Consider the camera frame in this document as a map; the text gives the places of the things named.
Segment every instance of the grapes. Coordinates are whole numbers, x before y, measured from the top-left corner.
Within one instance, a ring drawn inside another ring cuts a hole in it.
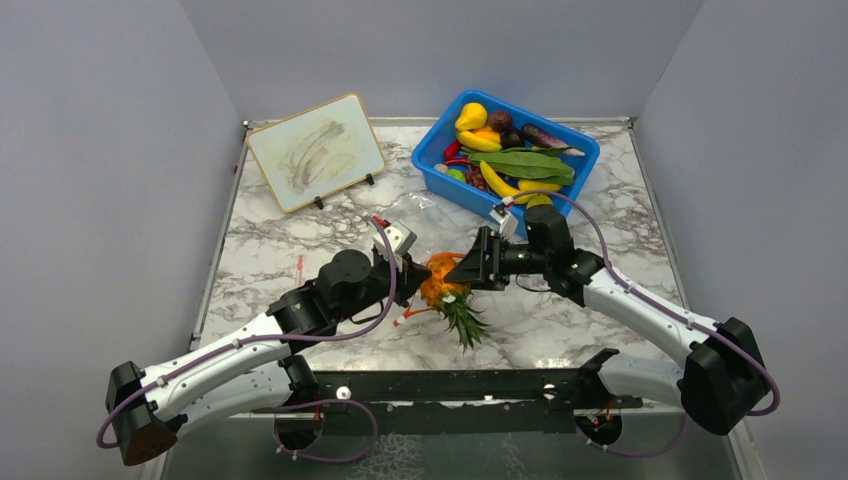
[[[486,185],[486,180],[483,179],[483,174],[480,173],[480,170],[466,171],[465,182],[483,192],[488,193],[489,191],[489,187]]]

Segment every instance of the whiteboard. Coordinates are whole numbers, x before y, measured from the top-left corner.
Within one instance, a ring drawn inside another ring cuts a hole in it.
[[[257,129],[247,136],[247,145],[286,213],[386,168],[355,93]]]

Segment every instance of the marble table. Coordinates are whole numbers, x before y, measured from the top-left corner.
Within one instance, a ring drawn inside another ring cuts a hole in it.
[[[576,126],[601,146],[601,155],[578,200],[598,220],[610,246],[613,264],[658,295],[679,302],[679,292],[645,181],[627,127]],[[303,278],[314,278],[321,265],[345,248],[367,250],[372,227],[369,214],[386,215],[399,198],[426,191],[410,155],[428,127],[375,127],[388,160],[376,185],[365,183],[325,200],[326,208],[307,207],[282,213],[251,155],[245,161],[219,266],[211,290],[201,345],[238,328],[281,294],[295,287],[298,258]],[[486,219],[436,201],[462,232],[455,251],[470,247],[476,228]],[[577,212],[568,217],[575,244],[599,252],[598,239]],[[415,230],[416,225],[405,221]],[[416,244],[419,252],[427,245]],[[524,279],[526,286],[540,287]],[[463,353],[456,332],[429,312],[399,327],[388,319],[370,334],[350,342],[325,343],[305,351],[313,370],[404,370],[576,367],[604,347],[647,358],[660,352],[633,331],[588,309],[549,293],[528,293],[514,284],[505,292],[480,293],[475,305],[491,325],[481,347]],[[342,333],[360,326],[345,322]]]

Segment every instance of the blue basket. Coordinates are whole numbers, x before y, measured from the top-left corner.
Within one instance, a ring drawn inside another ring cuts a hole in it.
[[[462,110],[462,107],[470,102],[482,104],[486,107],[486,111],[490,113],[496,110],[505,110],[512,115],[513,123],[517,128],[521,128],[525,123],[533,123],[554,137],[583,152],[585,156],[582,157],[568,155],[562,155],[560,157],[563,162],[574,169],[574,183],[564,186],[560,192],[572,200],[577,198],[577,194],[580,193],[580,189],[586,183],[589,172],[592,171],[592,167],[595,166],[595,161],[600,154],[601,149],[598,146],[598,142],[580,132],[551,122],[479,90],[468,90],[456,97],[456,100],[451,103],[447,111],[436,121],[433,128],[427,132],[427,135],[424,136],[424,139],[421,140],[421,143],[412,152],[412,164],[424,174],[424,181],[431,192],[445,197],[486,219],[491,218],[489,213],[492,211],[492,206],[498,203],[498,197],[460,182],[433,168],[437,163],[444,162],[443,154],[445,149],[456,140],[454,123],[459,118],[459,112]],[[568,215],[568,212],[571,210],[571,204],[561,198],[553,198],[553,202],[557,210],[563,215]],[[519,221],[519,227],[516,233],[522,237],[526,237],[527,234],[524,229],[524,209],[525,207],[521,205],[516,205],[512,208],[513,215]]]

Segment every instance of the wall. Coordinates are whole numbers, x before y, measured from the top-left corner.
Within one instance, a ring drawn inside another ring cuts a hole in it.
[[[701,0],[181,3],[257,120],[350,91],[372,115],[438,116],[468,88],[544,115],[637,115]]]
[[[172,0],[4,1],[0,59],[2,477],[128,478],[109,371],[186,351],[239,116]]]
[[[706,0],[638,141],[693,307],[754,328],[783,406],[769,478],[842,478],[848,3]]]

